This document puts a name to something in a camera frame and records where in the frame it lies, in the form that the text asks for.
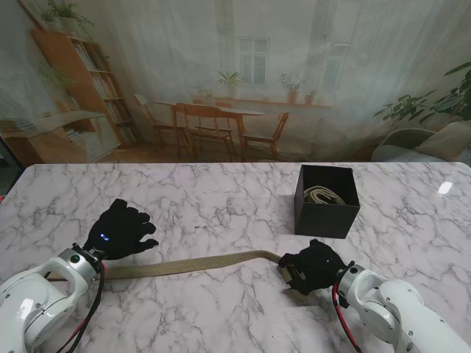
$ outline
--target houseplant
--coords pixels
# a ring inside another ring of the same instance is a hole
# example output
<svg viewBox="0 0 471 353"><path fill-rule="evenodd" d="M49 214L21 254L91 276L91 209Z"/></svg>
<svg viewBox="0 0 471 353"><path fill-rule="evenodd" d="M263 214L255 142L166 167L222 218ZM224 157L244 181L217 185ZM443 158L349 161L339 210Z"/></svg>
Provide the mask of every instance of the houseplant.
<svg viewBox="0 0 471 353"><path fill-rule="evenodd" d="M220 76L218 82L226 86L226 97L233 98L236 95L237 85L241 82L238 79L241 74L237 71L232 74L228 71L218 71L218 73Z"/></svg>
<svg viewBox="0 0 471 353"><path fill-rule="evenodd" d="M305 85L306 80L301 78L298 71L289 74L281 74L278 77L278 83L288 92L287 102L295 104L300 88Z"/></svg>
<svg viewBox="0 0 471 353"><path fill-rule="evenodd" d="M84 24L92 24L88 19L75 12L76 2L65 2L60 0L48 0L48 5L57 17L60 19L65 30L73 32L75 35L82 37L82 27Z"/></svg>
<svg viewBox="0 0 471 353"><path fill-rule="evenodd" d="M202 93L205 96L205 105L216 105L216 100L214 99L214 92L212 90L202 89Z"/></svg>
<svg viewBox="0 0 471 353"><path fill-rule="evenodd" d="M59 68L51 67L45 63L36 66L38 73L50 84L57 88L62 94L56 96L54 102L59 108L60 112L67 113L69 110L79 110L79 105L67 92L67 88L75 85L75 79L68 78Z"/></svg>
<svg viewBox="0 0 471 353"><path fill-rule="evenodd" d="M314 96L316 95L317 90L310 90L306 97L304 98L305 105L312 105L314 103Z"/></svg>
<svg viewBox="0 0 471 353"><path fill-rule="evenodd" d="M461 64L444 76L455 74L469 67L471 67L471 62ZM419 123L423 124L436 113L450 114L450 119L458 116L464 121L471 120L471 69L457 86L446 92L443 97L434 102L428 102L427 97L433 92L435 90L419 97L402 96L395 103L385 104L385 108L373 116L382 115L383 121L389 121L391 126L404 118L408 118L409 121L420 118Z"/></svg>
<svg viewBox="0 0 471 353"><path fill-rule="evenodd" d="M47 29L50 32L62 32L62 26L52 10L45 10L41 13L41 19L46 22Z"/></svg>

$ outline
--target windowsill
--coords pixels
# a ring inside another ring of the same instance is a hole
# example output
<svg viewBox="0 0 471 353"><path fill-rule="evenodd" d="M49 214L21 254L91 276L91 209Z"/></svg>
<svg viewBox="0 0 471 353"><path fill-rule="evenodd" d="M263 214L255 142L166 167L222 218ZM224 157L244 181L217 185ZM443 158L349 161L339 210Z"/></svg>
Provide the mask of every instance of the windowsill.
<svg viewBox="0 0 471 353"><path fill-rule="evenodd" d="M215 100L225 100L225 101L234 101L241 103L256 103L256 104L266 104L266 105L279 105L284 107L304 107L304 108L331 108L330 105L320 105L320 104L300 104L294 103L290 104L285 101L257 101L254 99L239 99L239 98L227 98L227 97L214 97Z"/></svg>

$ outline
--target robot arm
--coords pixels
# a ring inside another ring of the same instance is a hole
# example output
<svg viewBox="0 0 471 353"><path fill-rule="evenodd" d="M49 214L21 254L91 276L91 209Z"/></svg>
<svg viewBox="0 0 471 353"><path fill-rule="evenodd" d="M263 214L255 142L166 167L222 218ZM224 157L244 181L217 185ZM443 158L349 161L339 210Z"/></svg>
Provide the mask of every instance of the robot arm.
<svg viewBox="0 0 471 353"><path fill-rule="evenodd" d="M83 250L81 254L77 250L66 249L0 286L0 342L5 352L33 352L70 316L98 273ZM61 293L44 278L48 272L67 279L74 292L70 296Z"/></svg>
<svg viewBox="0 0 471 353"><path fill-rule="evenodd" d="M366 327L396 353L471 352L469 346L437 313L424 305L412 285L388 280L359 265L350 267L339 283L339 295Z"/></svg>
<svg viewBox="0 0 471 353"><path fill-rule="evenodd" d="M158 245L154 239L141 242L155 232L150 217L124 200L116 199L110 209L93 225L83 249L74 244L37 268L21 272L0 286L0 351L33 353L55 329L60 327L77 305L79 297L100 274L97 297L87 318L77 329L77 346L91 315L99 304L103 286L101 260L117 260ZM60 274L74 286L67 296L46 278L47 273Z"/></svg>
<svg viewBox="0 0 471 353"><path fill-rule="evenodd" d="M351 305L366 327L392 344L396 353L471 353L445 320L424 305L412 285L359 265L346 266L334 250L317 240L299 254L285 254L279 265L289 272L291 289L301 294L334 286L340 305Z"/></svg>

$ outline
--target red cable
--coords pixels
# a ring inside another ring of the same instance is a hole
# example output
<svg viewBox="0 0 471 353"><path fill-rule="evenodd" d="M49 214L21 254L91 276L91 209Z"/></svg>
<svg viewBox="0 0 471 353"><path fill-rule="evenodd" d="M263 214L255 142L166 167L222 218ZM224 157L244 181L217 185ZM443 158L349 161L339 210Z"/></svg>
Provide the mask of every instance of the red cable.
<svg viewBox="0 0 471 353"><path fill-rule="evenodd" d="M352 333L350 332L350 329L347 326L347 322L345 321L344 315L340 311L340 306L339 306L339 303L337 302L337 289L339 289L339 282L337 282L333 287L333 292L332 292L332 297L333 298L332 299L333 299L333 306L336 308L337 316L339 317L339 320L340 320L340 324L341 324L342 328L344 329L345 333L347 334L348 339L352 343L353 348L355 348L355 350L358 353L363 353L361 348L356 343L355 338L353 338L353 335L352 335Z"/></svg>
<svg viewBox="0 0 471 353"><path fill-rule="evenodd" d="M59 350L56 353L61 353L61 351L74 339L74 337L77 336L77 333L79 333L79 331L82 328L84 323L85 323L85 319L75 329L74 333L72 333L71 337L67 340L67 342L65 342L65 344L62 347L60 347Z"/></svg>

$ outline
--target gray armchair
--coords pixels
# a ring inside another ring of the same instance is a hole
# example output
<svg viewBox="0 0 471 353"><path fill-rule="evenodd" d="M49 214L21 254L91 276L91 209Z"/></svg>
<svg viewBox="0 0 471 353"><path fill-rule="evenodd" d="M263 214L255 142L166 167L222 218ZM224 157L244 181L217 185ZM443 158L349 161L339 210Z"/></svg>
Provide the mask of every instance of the gray armchair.
<svg viewBox="0 0 471 353"><path fill-rule="evenodd" d="M434 131L410 128L391 132L373 152L372 162L445 162L438 157L413 151Z"/></svg>

